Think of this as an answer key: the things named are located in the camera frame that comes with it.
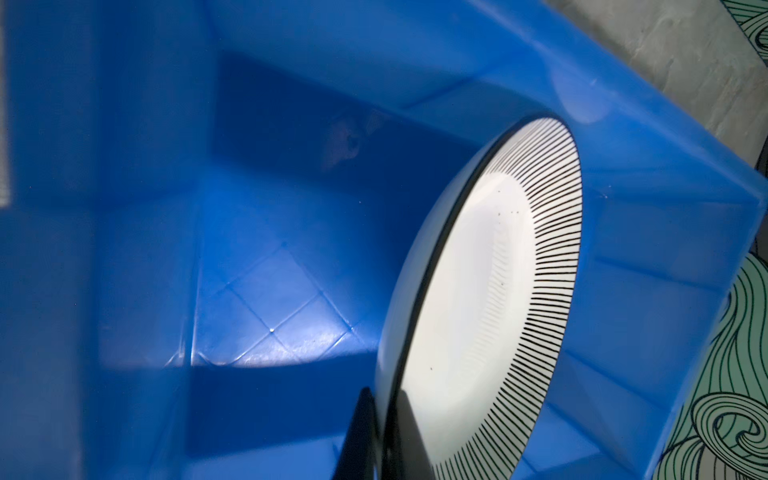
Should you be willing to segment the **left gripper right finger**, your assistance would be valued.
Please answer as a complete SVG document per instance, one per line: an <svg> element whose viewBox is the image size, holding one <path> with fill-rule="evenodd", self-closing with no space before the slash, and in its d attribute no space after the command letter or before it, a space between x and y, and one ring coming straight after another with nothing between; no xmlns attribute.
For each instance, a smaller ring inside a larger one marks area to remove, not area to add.
<svg viewBox="0 0 768 480"><path fill-rule="evenodd" d="M386 478L434 479L429 457L407 393L400 390L390 409L386 433Z"/></svg>

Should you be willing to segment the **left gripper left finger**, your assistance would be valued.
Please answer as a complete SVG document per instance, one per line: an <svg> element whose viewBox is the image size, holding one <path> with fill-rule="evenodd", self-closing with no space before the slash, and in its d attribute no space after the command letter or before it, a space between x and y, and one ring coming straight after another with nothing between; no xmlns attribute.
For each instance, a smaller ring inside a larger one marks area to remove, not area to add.
<svg viewBox="0 0 768 480"><path fill-rule="evenodd" d="M377 479L376 411L369 387L359 394L354 414L348 427L332 480Z"/></svg>

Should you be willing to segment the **black striped white plate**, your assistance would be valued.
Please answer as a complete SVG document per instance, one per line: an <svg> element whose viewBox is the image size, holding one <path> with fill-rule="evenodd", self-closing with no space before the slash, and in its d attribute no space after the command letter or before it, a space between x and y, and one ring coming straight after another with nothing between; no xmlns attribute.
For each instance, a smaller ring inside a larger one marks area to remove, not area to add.
<svg viewBox="0 0 768 480"><path fill-rule="evenodd" d="M448 184L403 263L379 341L382 477L400 390L434 479L513 475L561 353L582 224L576 141L552 116L511 127Z"/></svg>

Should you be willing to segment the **blue plastic bin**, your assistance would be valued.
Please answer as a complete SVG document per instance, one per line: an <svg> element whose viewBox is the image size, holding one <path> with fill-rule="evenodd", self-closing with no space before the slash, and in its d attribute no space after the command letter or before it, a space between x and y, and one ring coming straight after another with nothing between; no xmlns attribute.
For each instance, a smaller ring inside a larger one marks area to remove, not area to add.
<svg viewBox="0 0 768 480"><path fill-rule="evenodd" d="M648 479L767 182L540 1L5 1L1 475L331 479L411 245L523 120L583 224L508 479Z"/></svg>

